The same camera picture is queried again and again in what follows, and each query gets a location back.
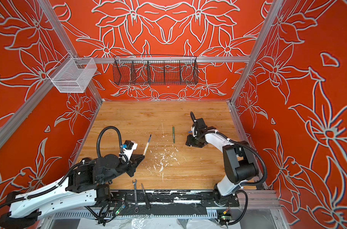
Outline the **silver wrench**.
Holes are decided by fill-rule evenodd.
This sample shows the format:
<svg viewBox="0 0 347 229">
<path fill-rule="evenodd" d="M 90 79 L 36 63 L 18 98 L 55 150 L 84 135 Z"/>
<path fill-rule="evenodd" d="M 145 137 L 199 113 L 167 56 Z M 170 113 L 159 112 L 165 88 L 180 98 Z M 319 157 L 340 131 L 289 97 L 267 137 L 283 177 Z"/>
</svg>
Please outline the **silver wrench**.
<svg viewBox="0 0 347 229">
<path fill-rule="evenodd" d="M 137 180 L 135 179 L 133 182 L 133 188 L 134 188 L 134 203 L 135 203 L 135 209 L 134 212 L 139 212 L 139 204 L 138 204 L 138 195 L 137 195 Z"/>
</svg>

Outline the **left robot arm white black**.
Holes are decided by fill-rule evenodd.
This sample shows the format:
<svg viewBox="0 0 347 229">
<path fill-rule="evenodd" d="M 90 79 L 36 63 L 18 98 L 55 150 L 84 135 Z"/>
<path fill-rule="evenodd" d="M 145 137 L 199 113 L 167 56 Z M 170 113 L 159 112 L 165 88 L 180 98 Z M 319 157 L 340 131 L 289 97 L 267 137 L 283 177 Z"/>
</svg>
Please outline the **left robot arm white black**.
<svg viewBox="0 0 347 229">
<path fill-rule="evenodd" d="M 108 130 L 118 135 L 118 155 L 101 154 L 101 139 Z M 123 174 L 133 177 L 145 159 L 145 154 L 134 153 L 137 146 L 134 141 L 122 141 L 118 128 L 105 127 L 97 139 L 95 159 L 82 159 L 62 178 L 47 186 L 28 193 L 9 193 L 5 203 L 0 205 L 0 227 L 28 228 L 48 215 L 78 207 L 86 208 L 98 223 L 106 223 L 113 202 L 110 184 Z"/>
</svg>

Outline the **black screwdriver tool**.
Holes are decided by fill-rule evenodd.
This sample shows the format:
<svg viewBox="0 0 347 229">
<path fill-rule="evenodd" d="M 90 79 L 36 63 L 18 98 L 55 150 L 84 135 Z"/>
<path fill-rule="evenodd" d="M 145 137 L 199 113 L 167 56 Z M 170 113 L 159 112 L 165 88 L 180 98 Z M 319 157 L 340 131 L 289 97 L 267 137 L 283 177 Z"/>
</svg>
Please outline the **black screwdriver tool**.
<svg viewBox="0 0 347 229">
<path fill-rule="evenodd" d="M 141 184 L 141 187 L 142 187 L 142 192 L 143 192 L 143 196 L 144 196 L 144 200 L 145 200 L 145 206 L 146 206 L 146 208 L 148 210 L 150 210 L 151 209 L 151 204 L 149 202 L 148 195 L 147 195 L 147 193 L 146 193 L 146 191 L 144 189 L 143 183 Z"/>
</svg>

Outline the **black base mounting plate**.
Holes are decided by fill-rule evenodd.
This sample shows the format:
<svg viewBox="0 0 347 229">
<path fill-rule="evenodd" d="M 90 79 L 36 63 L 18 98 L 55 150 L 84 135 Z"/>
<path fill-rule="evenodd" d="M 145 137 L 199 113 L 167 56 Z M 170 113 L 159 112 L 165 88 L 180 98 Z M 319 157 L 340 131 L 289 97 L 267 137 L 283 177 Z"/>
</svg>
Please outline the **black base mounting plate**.
<svg viewBox="0 0 347 229">
<path fill-rule="evenodd" d="M 137 190 L 139 212 L 135 213 L 134 190 L 113 190 L 110 200 L 106 204 L 90 207 L 95 213 L 90 213 L 93 218 L 134 218 L 149 217 L 178 217 L 178 218 L 220 218 L 227 210 L 239 207 L 237 195 L 231 197 L 224 206 L 214 202 L 212 190 L 146 190 L 151 209 L 145 206 L 142 190 Z"/>
</svg>

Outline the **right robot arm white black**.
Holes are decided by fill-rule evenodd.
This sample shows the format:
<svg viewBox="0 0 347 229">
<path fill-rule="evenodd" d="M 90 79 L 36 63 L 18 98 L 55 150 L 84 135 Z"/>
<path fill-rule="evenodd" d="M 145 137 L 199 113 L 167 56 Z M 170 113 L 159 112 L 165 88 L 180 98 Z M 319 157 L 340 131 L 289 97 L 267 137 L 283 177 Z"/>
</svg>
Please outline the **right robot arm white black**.
<svg viewBox="0 0 347 229">
<path fill-rule="evenodd" d="M 211 144 L 223 154 L 225 176 L 213 190 L 217 205 L 226 205 L 245 186 L 262 185 L 266 181 L 268 171 L 265 162 L 247 141 L 230 139 L 215 127 L 207 126 L 204 119 L 196 118 L 193 112 L 190 117 L 193 125 L 186 145 L 203 148 Z"/>
</svg>

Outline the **beige pen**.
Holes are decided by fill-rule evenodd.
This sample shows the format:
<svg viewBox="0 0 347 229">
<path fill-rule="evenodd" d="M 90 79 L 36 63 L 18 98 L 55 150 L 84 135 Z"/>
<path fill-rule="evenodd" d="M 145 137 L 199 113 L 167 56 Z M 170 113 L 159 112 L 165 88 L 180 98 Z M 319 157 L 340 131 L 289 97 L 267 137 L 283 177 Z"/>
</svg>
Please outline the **beige pen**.
<svg viewBox="0 0 347 229">
<path fill-rule="evenodd" d="M 148 138 L 148 141 L 147 141 L 147 144 L 146 144 L 146 146 L 145 146 L 144 153 L 143 153 L 144 156 L 145 156 L 146 153 L 147 153 L 147 150 L 148 150 L 148 147 L 149 147 L 151 138 L 152 138 L 152 134 L 150 134 L 150 136 L 149 136 L 149 138 Z"/>
</svg>

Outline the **white mesh basket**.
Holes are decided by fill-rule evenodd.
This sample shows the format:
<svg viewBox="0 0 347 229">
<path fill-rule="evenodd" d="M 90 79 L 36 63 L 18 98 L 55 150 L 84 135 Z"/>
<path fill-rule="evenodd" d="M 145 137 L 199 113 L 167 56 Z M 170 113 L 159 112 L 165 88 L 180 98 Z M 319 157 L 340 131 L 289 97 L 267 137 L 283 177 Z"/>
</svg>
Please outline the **white mesh basket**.
<svg viewBox="0 0 347 229">
<path fill-rule="evenodd" d="M 66 58 L 47 77 L 61 93 L 83 93 L 97 71 L 93 58 Z"/>
</svg>

